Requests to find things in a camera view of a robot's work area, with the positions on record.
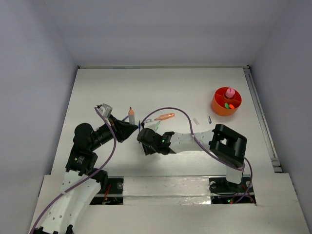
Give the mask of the orange tip clear highlighter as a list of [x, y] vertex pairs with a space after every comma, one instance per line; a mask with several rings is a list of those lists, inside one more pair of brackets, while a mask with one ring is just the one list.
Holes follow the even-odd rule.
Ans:
[[128, 119], [129, 119], [130, 124], [136, 125], [135, 113], [134, 113], [132, 107], [129, 108]]

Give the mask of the peach translucent marker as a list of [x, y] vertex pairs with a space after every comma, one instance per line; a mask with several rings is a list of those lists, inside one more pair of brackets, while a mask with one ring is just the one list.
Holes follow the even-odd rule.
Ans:
[[156, 117], [155, 121], [164, 121], [164, 120], [173, 118], [174, 116], [175, 116], [174, 113], [163, 114], [163, 115], [160, 115], [160, 116]]

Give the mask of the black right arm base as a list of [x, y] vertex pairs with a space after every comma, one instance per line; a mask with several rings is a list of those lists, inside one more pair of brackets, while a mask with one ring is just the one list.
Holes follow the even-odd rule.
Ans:
[[228, 182], [225, 177], [209, 178], [209, 190], [212, 204], [256, 204], [253, 187], [244, 195], [250, 183], [250, 177], [244, 176], [240, 184]]

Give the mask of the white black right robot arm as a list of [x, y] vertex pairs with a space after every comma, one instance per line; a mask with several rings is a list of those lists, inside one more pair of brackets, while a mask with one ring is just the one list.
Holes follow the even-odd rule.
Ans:
[[214, 129], [201, 133], [165, 132], [162, 135], [146, 127], [138, 134], [137, 141], [142, 144], [145, 155], [205, 151], [226, 166], [224, 185], [229, 191], [242, 186], [247, 138], [226, 125], [217, 124]]

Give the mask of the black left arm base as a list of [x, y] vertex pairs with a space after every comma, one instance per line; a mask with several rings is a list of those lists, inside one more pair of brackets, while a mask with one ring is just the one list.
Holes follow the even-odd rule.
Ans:
[[123, 177], [109, 177], [106, 188], [95, 195], [90, 205], [122, 205], [123, 183]]

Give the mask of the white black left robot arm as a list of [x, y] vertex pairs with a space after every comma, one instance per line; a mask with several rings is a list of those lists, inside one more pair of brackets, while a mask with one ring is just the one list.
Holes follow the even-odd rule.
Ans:
[[113, 116], [96, 130], [88, 123], [79, 124], [74, 131], [60, 194], [42, 211], [30, 232], [75, 233], [92, 199], [108, 189], [108, 173], [102, 167], [95, 168], [98, 159], [95, 150], [110, 140], [116, 147], [137, 129], [135, 122], [125, 122]]

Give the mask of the clear plastic cap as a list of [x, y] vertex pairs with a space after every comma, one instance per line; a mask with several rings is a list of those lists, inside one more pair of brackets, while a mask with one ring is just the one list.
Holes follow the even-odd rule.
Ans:
[[197, 120], [196, 118], [193, 118], [193, 121], [194, 121], [194, 123], [195, 123], [196, 125], [199, 125], [199, 122], [198, 122], [198, 120]]

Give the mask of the orange round organizer container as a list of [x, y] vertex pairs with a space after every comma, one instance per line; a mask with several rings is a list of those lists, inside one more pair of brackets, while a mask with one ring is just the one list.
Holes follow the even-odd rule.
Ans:
[[[237, 90], [235, 90], [235, 96], [232, 99], [228, 99], [225, 97], [225, 92], [228, 88], [229, 87], [221, 87], [217, 89], [211, 102], [212, 110], [219, 116], [233, 115], [242, 103], [242, 97]], [[228, 103], [228, 105], [233, 105], [234, 109], [226, 109], [225, 103]]]

